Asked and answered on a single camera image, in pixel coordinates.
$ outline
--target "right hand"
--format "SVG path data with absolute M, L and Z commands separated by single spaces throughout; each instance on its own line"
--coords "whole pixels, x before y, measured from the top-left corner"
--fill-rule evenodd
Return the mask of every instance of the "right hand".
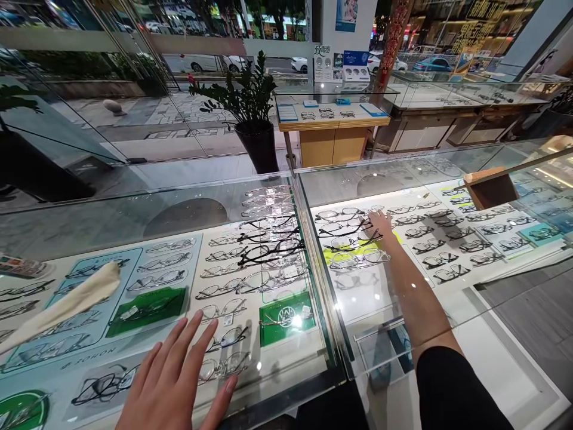
M 395 237 L 392 233 L 392 215 L 389 213 L 384 214 L 382 211 L 370 212 L 368 214 L 370 218 L 370 227 L 367 231 L 370 235 L 373 235 L 376 230 L 381 234 L 384 239 L 389 239 Z

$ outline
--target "potted plant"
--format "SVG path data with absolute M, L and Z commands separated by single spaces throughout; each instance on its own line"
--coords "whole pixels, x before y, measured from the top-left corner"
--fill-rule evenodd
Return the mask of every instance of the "potted plant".
M 38 94 L 18 85 L 0 86 L 0 182 L 51 202 L 93 196 L 96 191 L 92 187 L 50 160 L 4 121 L 1 112 L 15 108 L 41 114 L 36 100 L 21 97 Z
M 191 94 L 200 94 L 210 99 L 201 107 L 201 112 L 212 112 L 217 109 L 230 112 L 237 123 L 235 131 L 245 146 L 258 174 L 279 170 L 276 163 L 275 127 L 269 121 L 269 103 L 271 92 L 276 88 L 273 76 L 264 74 L 265 56 L 258 53 L 255 73 L 251 70 L 252 62 L 242 68 L 235 88 L 232 74 L 227 72 L 227 86 L 213 84 L 189 87 Z
M 556 96 L 549 107 L 527 129 L 520 139 L 554 136 L 573 122 L 573 85 Z

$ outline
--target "green display card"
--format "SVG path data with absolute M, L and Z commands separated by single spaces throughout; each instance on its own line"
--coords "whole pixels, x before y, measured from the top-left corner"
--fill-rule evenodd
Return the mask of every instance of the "green display card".
M 157 321 L 181 314 L 186 288 L 162 288 L 140 294 L 130 302 L 119 305 L 109 323 L 106 337 L 117 336 Z
M 263 306 L 258 314 L 261 321 L 261 347 L 295 336 L 316 325 L 307 291 Z

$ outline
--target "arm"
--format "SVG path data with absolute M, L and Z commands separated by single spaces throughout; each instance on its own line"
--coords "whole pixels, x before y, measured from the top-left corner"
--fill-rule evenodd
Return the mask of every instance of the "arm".
M 447 346 L 463 355 L 442 305 L 392 233 L 391 215 L 372 212 L 369 216 L 371 230 L 378 229 L 384 237 L 377 242 L 378 246 L 391 257 L 390 271 L 412 342 L 414 365 L 417 366 L 420 355 L 432 346 Z

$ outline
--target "black plant pot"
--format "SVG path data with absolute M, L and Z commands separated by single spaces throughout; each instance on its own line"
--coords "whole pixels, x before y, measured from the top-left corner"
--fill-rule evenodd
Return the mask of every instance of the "black plant pot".
M 539 139 L 554 136 L 563 127 L 567 127 L 573 121 L 573 115 L 554 112 L 546 109 L 535 122 L 525 130 L 520 139 Z
M 275 127 L 269 121 L 253 119 L 235 126 L 258 174 L 279 171 L 275 152 Z
M 0 181 L 50 202 L 88 198 L 96 193 L 13 131 L 0 131 Z

